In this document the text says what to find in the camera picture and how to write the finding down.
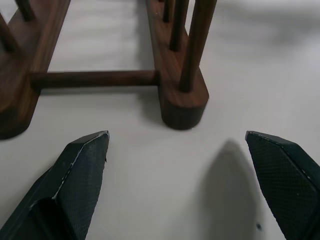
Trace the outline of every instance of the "wooden base rail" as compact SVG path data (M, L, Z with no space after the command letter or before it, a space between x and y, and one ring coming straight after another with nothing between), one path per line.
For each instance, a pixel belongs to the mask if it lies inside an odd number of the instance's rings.
M48 72L72 0L15 0L0 15L0 139L25 131L44 88L158 86L161 117L170 128L196 126L209 100L199 69L216 0L196 0L190 37L189 0L146 0L154 68L142 71Z
M45 72L30 73L34 89L157 86L156 71Z

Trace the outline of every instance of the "white table surface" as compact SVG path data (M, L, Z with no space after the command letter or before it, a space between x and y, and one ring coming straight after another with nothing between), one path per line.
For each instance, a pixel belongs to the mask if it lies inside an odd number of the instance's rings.
M297 142L320 164L320 7L301 2L218 1L200 64L210 100L192 130L162 123L156 87L43 91L28 130L0 142L0 227L67 143L109 130L86 239L284 240L245 133ZM8 21L14 1L0 10ZM144 0L71 0L49 71L143 69Z

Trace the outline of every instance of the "wooden peg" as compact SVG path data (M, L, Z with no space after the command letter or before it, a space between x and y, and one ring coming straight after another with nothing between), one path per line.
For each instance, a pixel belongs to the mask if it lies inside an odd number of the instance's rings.
M182 36L185 30L189 0L175 0L173 26L170 39L170 49L181 49Z
M163 21L169 23L172 21L174 0L164 0Z
M190 92L198 74L217 0L196 0L191 20L179 89Z
M0 40L2 42L4 49L7 52L15 52L20 50L19 44L17 43L15 37L10 32L10 29L8 28L8 25L5 19L2 17L1 13L0 13Z
M36 19L35 12L32 10L29 0L15 0L19 10L26 22Z

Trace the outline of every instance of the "dark walnut wood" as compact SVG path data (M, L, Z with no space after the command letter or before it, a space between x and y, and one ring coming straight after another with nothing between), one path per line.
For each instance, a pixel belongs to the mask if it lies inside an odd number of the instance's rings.
M29 70L31 64L34 69L48 68L69 3L30 0L35 19L26 22L18 9L8 23L21 51L0 49L0 139L28 128L40 93L30 86Z
M15 0L19 7L20 13L26 22L36 19L35 12L32 10L29 0Z
M163 9L163 21L169 23L173 19L174 0L165 0Z
M176 0L174 7L174 18L170 39L170 49L180 51L182 39L185 33L185 24L188 12L189 0Z
M195 1L179 82L179 89L183 92L188 93L194 87L216 4L217 0Z
M30 74L35 89L114 86L157 86L155 71L44 72Z
M183 29L180 51L170 50L173 24L162 21L164 3L158 0L146 0L146 3L155 69L159 73L158 90L162 120L173 129L191 129L200 122L209 100L204 78L198 70L193 90L188 93L179 90L181 69L187 50L187 32Z
M7 52L19 52L20 47L17 41L15 40L14 36L11 34L10 29L5 21L5 19L2 17L0 13L0 40L2 43L2 46Z

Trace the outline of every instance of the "wooden dowel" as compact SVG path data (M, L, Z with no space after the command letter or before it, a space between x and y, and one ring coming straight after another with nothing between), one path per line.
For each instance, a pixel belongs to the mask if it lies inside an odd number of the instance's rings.
M29 0L15 0L19 10L26 22L36 19L35 12L32 10Z
M185 30L189 0L175 0L173 26L170 39L170 49L181 49L182 36Z
M169 23L172 19L173 0L164 0L163 21Z
M158 75L153 70L31 72L29 76L35 89L158 85Z
M196 0L188 44L182 66L179 89L190 92L197 77L217 0Z
M15 37L10 32L10 29L5 19L2 17L1 13L0 13L0 40L2 42L4 49L7 52L20 51L19 44L17 43Z

